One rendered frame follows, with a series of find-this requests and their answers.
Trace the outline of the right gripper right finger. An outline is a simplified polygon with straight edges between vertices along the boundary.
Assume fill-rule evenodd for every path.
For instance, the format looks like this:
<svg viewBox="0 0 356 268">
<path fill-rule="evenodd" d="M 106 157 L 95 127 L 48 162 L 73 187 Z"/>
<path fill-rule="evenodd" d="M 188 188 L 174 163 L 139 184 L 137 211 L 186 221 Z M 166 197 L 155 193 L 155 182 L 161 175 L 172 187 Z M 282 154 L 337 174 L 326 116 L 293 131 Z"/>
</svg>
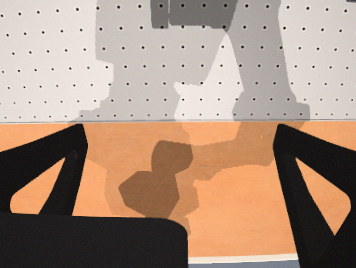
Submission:
<svg viewBox="0 0 356 268">
<path fill-rule="evenodd" d="M 356 268 L 356 151 L 278 124 L 273 152 L 300 268 Z M 295 157 L 349 197 L 350 212 L 335 235 Z"/>
</svg>

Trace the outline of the grey perforated base plate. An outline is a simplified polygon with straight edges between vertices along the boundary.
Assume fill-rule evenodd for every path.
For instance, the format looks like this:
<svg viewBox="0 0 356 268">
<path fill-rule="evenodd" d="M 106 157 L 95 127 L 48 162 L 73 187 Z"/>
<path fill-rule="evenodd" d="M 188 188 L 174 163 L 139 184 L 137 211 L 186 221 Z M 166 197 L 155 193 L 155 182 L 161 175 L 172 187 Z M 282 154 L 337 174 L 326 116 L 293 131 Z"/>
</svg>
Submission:
<svg viewBox="0 0 356 268">
<path fill-rule="evenodd" d="M 0 124 L 356 121 L 356 3 L 0 0 Z"/>
</svg>

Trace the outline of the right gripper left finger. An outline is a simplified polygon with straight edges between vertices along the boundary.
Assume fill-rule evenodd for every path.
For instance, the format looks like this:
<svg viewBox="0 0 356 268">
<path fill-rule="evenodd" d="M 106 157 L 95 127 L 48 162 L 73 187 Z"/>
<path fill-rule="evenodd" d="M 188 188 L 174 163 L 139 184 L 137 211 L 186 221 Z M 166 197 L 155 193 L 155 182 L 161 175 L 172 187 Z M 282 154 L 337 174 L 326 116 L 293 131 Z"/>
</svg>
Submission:
<svg viewBox="0 0 356 268">
<path fill-rule="evenodd" d="M 52 191 L 38 214 L 72 216 L 88 150 L 82 123 L 0 152 L 0 212 L 12 196 L 65 158 Z"/>
</svg>

